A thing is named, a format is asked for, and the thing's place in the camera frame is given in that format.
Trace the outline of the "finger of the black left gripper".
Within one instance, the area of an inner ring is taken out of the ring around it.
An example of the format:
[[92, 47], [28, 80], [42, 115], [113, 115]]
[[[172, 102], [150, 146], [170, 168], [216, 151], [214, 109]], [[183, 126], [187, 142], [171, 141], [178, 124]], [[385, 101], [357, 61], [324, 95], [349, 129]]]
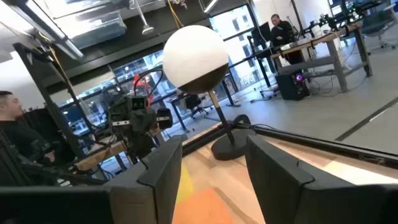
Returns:
[[156, 128], [156, 112], [153, 109], [147, 109], [144, 111], [142, 119], [144, 129], [150, 130]]
[[129, 113], [129, 121], [134, 132], [142, 131], [142, 113], [141, 111], [131, 111]]

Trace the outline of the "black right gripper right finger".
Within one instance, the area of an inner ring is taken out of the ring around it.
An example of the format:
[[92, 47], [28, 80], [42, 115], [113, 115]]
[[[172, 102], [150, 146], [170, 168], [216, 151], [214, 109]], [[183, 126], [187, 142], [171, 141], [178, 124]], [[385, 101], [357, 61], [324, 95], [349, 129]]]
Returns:
[[294, 223], [308, 184], [352, 186], [255, 135], [246, 138], [245, 160], [266, 223]]

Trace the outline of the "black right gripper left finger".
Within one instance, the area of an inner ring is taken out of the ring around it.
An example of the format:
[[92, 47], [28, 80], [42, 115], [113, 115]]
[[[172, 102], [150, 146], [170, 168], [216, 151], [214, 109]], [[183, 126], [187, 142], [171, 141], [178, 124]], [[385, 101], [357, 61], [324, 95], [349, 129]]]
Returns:
[[182, 137], [174, 136], [107, 183], [109, 223], [172, 223], [182, 169]]

